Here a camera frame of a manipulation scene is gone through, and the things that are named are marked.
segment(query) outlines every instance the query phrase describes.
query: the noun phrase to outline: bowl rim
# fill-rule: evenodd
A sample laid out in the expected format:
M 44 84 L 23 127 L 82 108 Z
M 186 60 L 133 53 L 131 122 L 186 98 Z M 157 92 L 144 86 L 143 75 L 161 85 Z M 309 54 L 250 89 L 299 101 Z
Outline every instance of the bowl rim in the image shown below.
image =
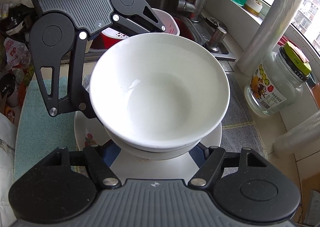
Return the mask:
M 116 43 L 115 45 L 113 45 L 112 47 L 110 47 L 103 55 L 105 55 L 109 50 L 111 50 L 114 47 L 119 47 L 120 44 L 127 44 L 128 40 L 130 39 L 137 39 L 137 37 L 148 37 L 148 36 L 153 36 L 153 35 L 158 35 L 158 36 L 163 36 L 163 37 L 174 37 L 175 39 L 177 39 L 176 35 L 173 34 L 168 34 L 168 33 L 146 33 L 146 34 L 139 34 L 139 35 L 135 35 L 135 36 L 131 36 L 129 38 L 127 38 L 127 40 L 121 40 L 120 42 Z M 164 141 L 156 141 L 156 140 L 149 140 L 146 141 L 146 139 L 142 139 L 142 138 L 136 138 L 136 137 L 130 137 L 127 135 L 122 134 L 121 132 L 119 132 L 118 130 L 114 129 L 113 127 L 110 126 L 110 124 L 104 119 L 104 116 L 101 116 L 99 114 L 99 109 L 96 109 L 96 106 L 94 105 L 94 103 L 92 102 L 92 87 L 89 87 L 89 95 L 90 95 L 90 101 L 92 103 L 92 107 L 93 110 L 95 111 L 98 119 L 102 122 L 102 124 L 108 128 L 108 130 L 110 130 L 113 134 L 117 135 L 119 138 L 123 139 L 123 141 L 132 144 L 135 144 L 137 146 L 141 146 L 141 147 L 145 147 L 145 148 L 149 148 L 149 149 L 172 149 L 172 148 L 179 148 L 182 146 L 186 146 L 188 144 L 192 144 L 194 142 L 196 142 L 199 139 L 204 138 L 205 136 L 207 136 L 210 132 L 212 132 L 218 125 L 219 123 L 222 121 L 222 119 L 224 118 L 228 107 L 229 107 L 229 103 L 230 103 L 230 85 L 229 85 L 229 80 L 227 77 L 227 74 L 225 73 L 222 65 L 219 63 L 219 61 L 204 47 L 202 47 L 201 45 L 199 45 L 198 43 L 182 37 L 182 36 L 178 36 L 179 40 L 184 40 L 186 42 L 190 42 L 191 44 L 195 44 L 197 47 L 201 47 L 202 51 L 205 50 L 205 52 L 209 55 L 209 57 L 212 59 L 213 62 L 215 62 L 216 64 L 218 64 L 218 67 L 220 67 L 223 71 L 223 79 L 225 80 L 225 82 L 227 83 L 228 87 L 227 87 L 227 94 L 228 94 L 228 99 L 227 99 L 227 103 L 226 103 L 226 107 L 222 113 L 222 115 L 220 116 L 220 119 L 217 120 L 217 122 L 212 125 L 209 129 L 207 129 L 205 132 L 202 132 L 201 134 L 197 135 L 196 139 L 190 139 L 190 137 L 188 136 L 184 136 L 181 138 L 176 138 L 176 139 L 172 139 L 170 141 L 166 141 L 165 145 L 164 145 Z M 92 71 L 92 75 L 95 73 L 95 70 L 97 69 L 97 64 L 95 65 L 95 67 L 93 68 Z

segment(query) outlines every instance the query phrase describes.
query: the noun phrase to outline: yellow jar lid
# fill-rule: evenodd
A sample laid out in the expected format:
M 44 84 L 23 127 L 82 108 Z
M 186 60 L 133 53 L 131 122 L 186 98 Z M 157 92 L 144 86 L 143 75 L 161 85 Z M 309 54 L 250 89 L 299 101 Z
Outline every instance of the yellow jar lid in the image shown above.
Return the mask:
M 311 66 L 309 64 L 308 58 L 304 55 L 304 53 L 296 47 L 291 42 L 287 42 L 284 45 L 284 50 L 292 63 L 305 75 L 311 73 Z

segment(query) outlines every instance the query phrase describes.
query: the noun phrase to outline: plastic wrap roll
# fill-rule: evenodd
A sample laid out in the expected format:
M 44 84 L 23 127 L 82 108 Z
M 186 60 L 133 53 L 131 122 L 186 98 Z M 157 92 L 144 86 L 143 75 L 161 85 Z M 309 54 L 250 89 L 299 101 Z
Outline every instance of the plastic wrap roll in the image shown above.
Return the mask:
M 277 157 L 290 155 L 320 139 L 320 111 L 276 138 L 273 149 Z
M 242 73 L 252 76 L 262 56 L 276 46 L 289 27 L 302 0 L 274 0 L 257 33 L 237 62 Z

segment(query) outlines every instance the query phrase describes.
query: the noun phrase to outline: faucet handle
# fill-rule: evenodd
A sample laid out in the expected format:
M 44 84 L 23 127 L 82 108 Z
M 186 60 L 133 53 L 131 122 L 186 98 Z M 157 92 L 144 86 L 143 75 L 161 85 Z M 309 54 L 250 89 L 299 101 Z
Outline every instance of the faucet handle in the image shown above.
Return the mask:
M 210 41 L 205 43 L 206 49 L 215 53 L 219 52 L 219 44 L 223 41 L 226 34 L 227 32 L 223 28 L 217 27 Z
M 195 12 L 196 7 L 187 0 L 178 0 L 177 11 Z

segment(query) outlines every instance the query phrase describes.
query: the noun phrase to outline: glass jar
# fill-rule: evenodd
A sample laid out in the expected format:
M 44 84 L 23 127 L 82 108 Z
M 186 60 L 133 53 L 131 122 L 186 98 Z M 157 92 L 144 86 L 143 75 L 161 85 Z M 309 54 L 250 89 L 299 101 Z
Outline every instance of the glass jar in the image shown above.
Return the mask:
M 295 103 L 310 72 L 308 59 L 290 42 L 266 53 L 244 90 L 249 107 L 265 117 Z

